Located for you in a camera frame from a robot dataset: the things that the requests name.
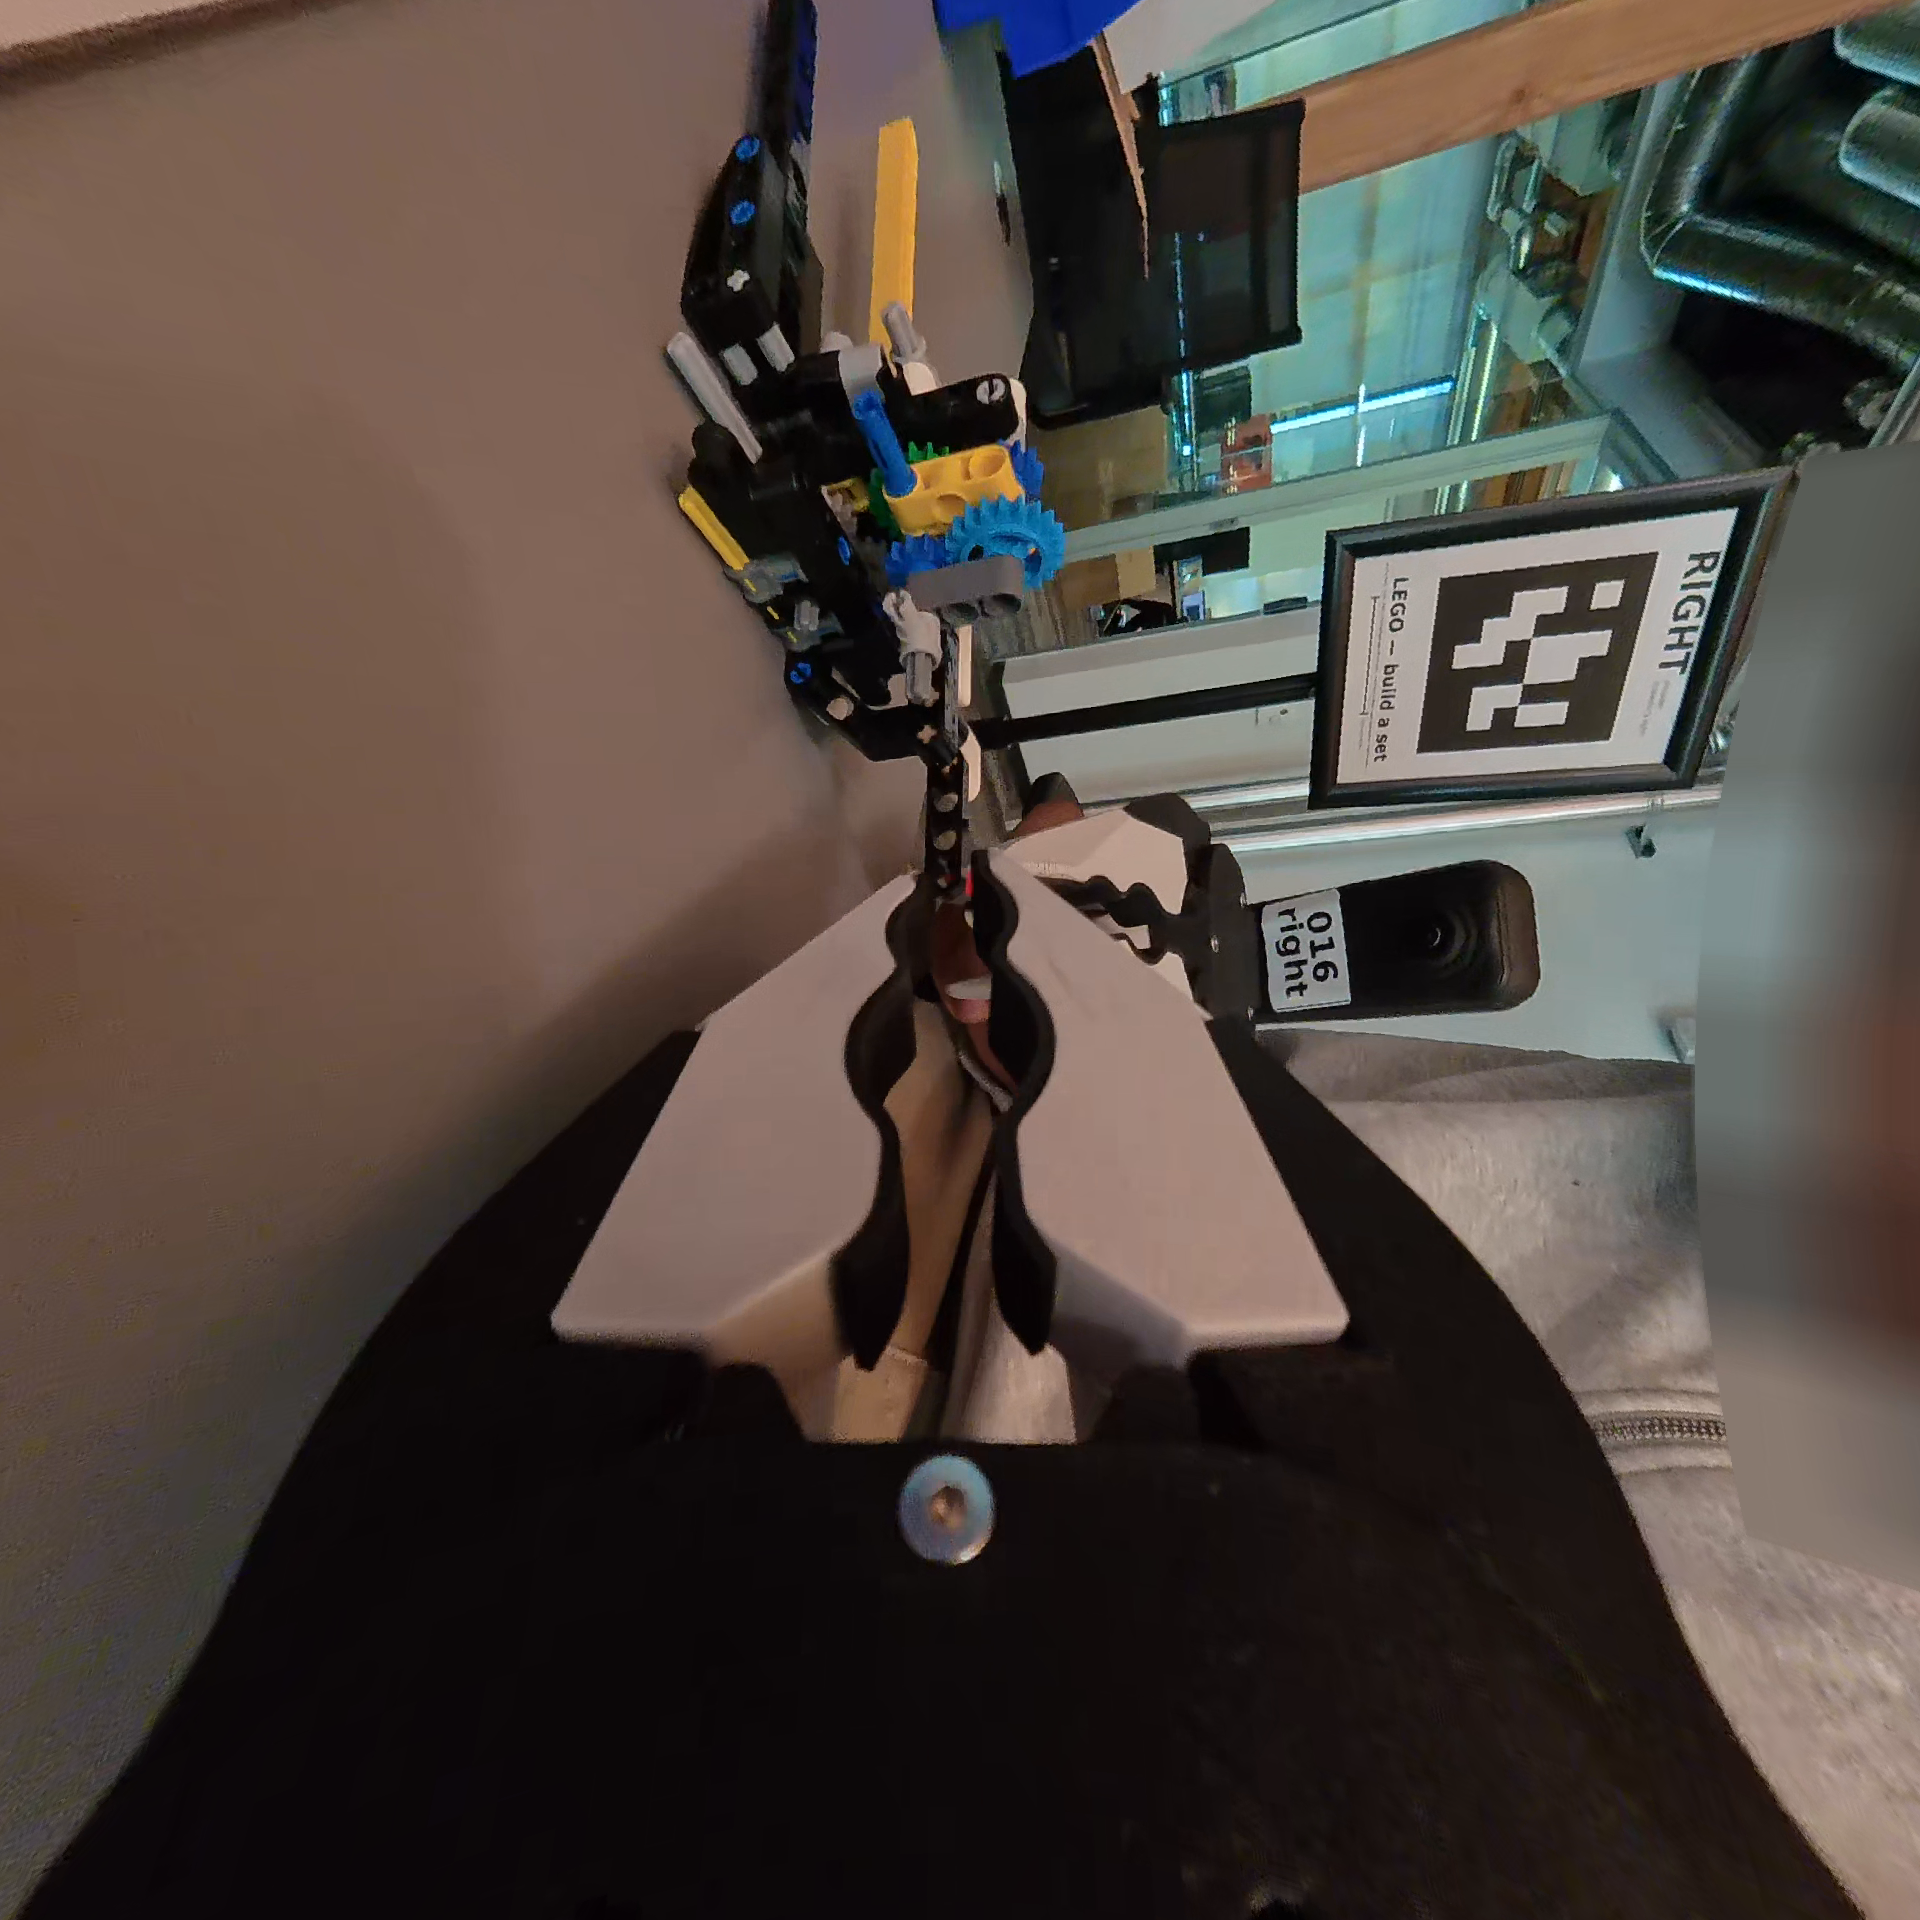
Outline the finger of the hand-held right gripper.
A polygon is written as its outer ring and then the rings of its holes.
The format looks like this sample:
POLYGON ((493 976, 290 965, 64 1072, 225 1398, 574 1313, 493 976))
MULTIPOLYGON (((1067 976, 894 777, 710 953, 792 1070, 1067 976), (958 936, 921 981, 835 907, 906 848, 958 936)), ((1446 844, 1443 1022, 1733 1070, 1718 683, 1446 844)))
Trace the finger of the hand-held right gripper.
POLYGON ((994 852, 1073 905, 1146 965, 1185 965, 1179 919, 1192 854, 1185 839, 1128 808, 1101 808, 994 852))

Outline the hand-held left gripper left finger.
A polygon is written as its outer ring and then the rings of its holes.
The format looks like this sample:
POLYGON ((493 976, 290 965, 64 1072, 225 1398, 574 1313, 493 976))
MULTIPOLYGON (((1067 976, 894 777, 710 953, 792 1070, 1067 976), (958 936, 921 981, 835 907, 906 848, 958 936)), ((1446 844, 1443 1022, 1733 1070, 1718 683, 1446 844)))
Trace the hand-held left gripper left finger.
POLYGON ((923 902, 889 880, 710 1014, 552 1328, 778 1381, 835 1429, 846 1361, 870 1371, 902 1317, 906 1149, 888 1096, 917 1057, 902 957, 923 902))

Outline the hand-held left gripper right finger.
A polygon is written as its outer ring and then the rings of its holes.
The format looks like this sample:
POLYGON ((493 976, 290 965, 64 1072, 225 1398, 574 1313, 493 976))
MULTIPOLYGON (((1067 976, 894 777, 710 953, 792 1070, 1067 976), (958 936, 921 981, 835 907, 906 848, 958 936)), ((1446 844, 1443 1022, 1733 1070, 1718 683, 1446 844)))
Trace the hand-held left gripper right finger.
POLYGON ((1352 1311, 1194 996, 1148 883, 979 854, 974 936, 994 1127, 993 1283, 1010 1337, 1064 1364, 1074 1438, 1136 1373, 1339 1341, 1352 1311))

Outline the black lego beam red pin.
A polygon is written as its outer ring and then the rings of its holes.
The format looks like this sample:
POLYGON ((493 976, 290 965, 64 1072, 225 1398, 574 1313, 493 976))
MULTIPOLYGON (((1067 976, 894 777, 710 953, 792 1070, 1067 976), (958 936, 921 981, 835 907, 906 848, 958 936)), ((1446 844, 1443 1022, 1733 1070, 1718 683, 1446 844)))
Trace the black lego beam red pin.
POLYGON ((963 715, 923 727, 923 892, 934 905, 963 901, 969 886, 969 807, 981 787, 977 737, 963 715))

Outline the black lego model blue gears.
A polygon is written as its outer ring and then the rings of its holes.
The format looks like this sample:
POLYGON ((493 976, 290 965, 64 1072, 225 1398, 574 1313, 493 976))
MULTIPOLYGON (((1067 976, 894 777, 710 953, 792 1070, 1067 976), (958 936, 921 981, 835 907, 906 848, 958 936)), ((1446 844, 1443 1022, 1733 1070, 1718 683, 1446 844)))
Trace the black lego model blue gears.
POLYGON ((917 325, 918 133, 877 133, 870 316, 820 329, 810 235, 818 8, 768 4, 754 109, 688 239, 666 361, 697 401, 680 510, 785 651, 792 701, 974 797, 972 638, 1065 567, 1025 387, 942 379, 917 325))

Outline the person's right hand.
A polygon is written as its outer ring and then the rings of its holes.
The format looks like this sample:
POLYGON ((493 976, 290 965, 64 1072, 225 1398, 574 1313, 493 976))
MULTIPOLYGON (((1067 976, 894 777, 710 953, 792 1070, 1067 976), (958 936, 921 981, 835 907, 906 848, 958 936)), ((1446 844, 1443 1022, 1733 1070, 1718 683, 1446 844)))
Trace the person's right hand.
MULTIPOLYGON (((1064 775, 1044 775, 1032 783, 1025 815, 1013 829, 1010 840, 1017 844, 1041 832, 1073 825, 1083 815, 1083 803, 1076 797, 1073 783, 1064 775)), ((993 979, 974 944, 969 907, 947 902, 934 912, 929 955, 933 990, 939 993, 939 1003, 958 1039, 966 1045, 977 1065, 993 1083, 1010 1089, 1014 1077, 1009 1075, 993 1046, 993 979)))

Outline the grey zip hoodie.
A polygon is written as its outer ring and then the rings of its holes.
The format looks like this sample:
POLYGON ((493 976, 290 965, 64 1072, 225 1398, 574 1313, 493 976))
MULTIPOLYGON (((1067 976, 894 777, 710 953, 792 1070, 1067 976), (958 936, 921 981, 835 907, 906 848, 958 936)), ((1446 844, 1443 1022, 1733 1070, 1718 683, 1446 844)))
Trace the grey zip hoodie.
POLYGON ((1692 1070, 1323 1024, 1264 1045, 1517 1308, 1768 1783, 1865 1916, 1917 1916, 1917 1598, 1744 1531, 1700 1275, 1692 1070))

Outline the framed marker sign with pole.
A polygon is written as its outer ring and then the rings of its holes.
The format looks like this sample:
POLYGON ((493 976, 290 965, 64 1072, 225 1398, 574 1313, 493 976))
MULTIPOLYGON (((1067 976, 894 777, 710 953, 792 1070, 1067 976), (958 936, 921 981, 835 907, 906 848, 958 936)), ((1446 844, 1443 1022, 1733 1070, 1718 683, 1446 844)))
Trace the framed marker sign with pole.
POLYGON ((988 749, 1302 708, 1310 808, 1678 793, 1790 467, 1328 535, 1313 669, 986 719, 988 749))

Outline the black monitor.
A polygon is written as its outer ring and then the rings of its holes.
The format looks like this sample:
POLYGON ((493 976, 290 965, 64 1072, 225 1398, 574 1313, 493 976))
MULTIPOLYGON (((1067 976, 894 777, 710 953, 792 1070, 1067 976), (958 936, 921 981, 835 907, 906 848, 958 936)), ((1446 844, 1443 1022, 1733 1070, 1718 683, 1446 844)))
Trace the black monitor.
POLYGON ((1300 340, 1306 105, 1162 126, 1125 149, 1093 51, 1019 77, 998 55, 1033 316, 1019 377, 1053 430, 1300 340))

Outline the silver ventilation ducts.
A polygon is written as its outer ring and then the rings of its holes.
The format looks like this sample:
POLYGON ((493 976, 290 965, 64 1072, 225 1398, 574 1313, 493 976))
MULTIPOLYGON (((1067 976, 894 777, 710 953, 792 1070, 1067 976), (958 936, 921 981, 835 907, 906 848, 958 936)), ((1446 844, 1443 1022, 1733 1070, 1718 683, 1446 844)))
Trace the silver ventilation ducts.
POLYGON ((1638 212, 1670 348, 1771 462, 1893 430, 1917 356, 1917 4, 1696 70, 1638 212))

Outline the blue plastic bin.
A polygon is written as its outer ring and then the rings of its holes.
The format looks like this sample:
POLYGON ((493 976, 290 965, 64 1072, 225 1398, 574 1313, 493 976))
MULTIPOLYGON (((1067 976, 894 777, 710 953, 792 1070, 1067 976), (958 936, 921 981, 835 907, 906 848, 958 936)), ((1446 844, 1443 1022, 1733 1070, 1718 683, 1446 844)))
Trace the blue plastic bin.
POLYGON ((945 31, 994 28, 1013 73, 1027 77, 1091 47, 1133 1, 933 1, 945 31))

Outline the light wooden beam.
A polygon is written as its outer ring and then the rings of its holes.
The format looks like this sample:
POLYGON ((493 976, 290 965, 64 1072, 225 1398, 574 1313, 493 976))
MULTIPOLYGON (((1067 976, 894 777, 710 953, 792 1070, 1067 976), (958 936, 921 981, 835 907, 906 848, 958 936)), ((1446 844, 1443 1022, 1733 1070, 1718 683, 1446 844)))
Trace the light wooden beam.
POLYGON ((1299 189, 1308 197, 1886 8, 1886 1, 1539 4, 1308 87, 1299 189))

